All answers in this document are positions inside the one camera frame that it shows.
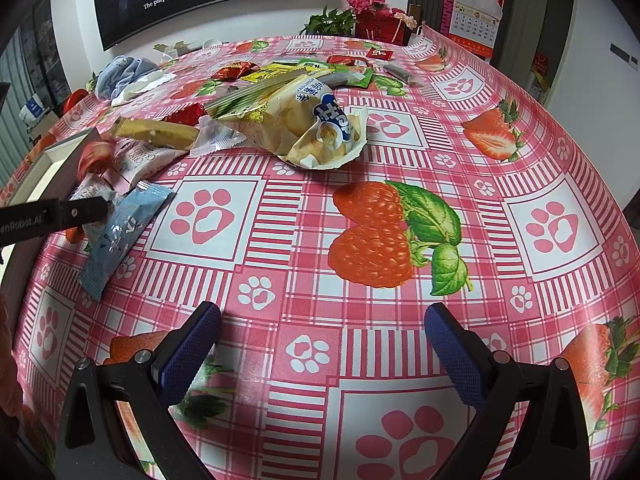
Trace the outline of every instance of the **red candy wrapper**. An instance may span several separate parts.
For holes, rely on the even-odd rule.
[[[187,126],[198,126],[198,120],[207,115],[207,111],[200,103],[195,103],[184,107],[182,110],[178,110],[170,115],[167,115],[163,121],[175,124],[186,124]]]
[[[223,66],[218,70],[212,79],[215,81],[235,81],[243,75],[247,75],[249,72],[259,69],[255,63],[249,61],[235,61],[227,66]]]
[[[345,66],[371,66],[369,61],[363,57],[357,56],[342,56],[341,54],[334,54],[326,59],[326,62],[332,65],[345,65]]]
[[[379,48],[372,47],[367,53],[367,57],[370,57],[371,59],[384,59],[385,61],[389,61],[393,54],[393,50],[380,50]]]

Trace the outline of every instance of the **blue cloth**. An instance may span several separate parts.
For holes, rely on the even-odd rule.
[[[100,101],[115,99],[129,83],[155,70],[158,65],[148,59],[117,56],[100,72],[95,84],[95,95]]]

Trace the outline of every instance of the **blue and white package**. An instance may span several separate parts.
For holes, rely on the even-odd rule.
[[[166,187],[142,180],[113,212],[78,276],[94,300],[102,299],[110,277],[171,194]]]

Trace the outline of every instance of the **calendar page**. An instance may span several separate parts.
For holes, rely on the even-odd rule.
[[[449,37],[479,56],[491,57],[503,0],[454,0]]]

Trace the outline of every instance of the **green plant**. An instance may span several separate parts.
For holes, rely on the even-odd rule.
[[[309,22],[300,31],[306,34],[324,34],[326,36],[350,37],[355,18],[351,9],[338,13],[338,9],[326,12],[328,6],[324,7],[322,14],[313,14],[309,17]]]

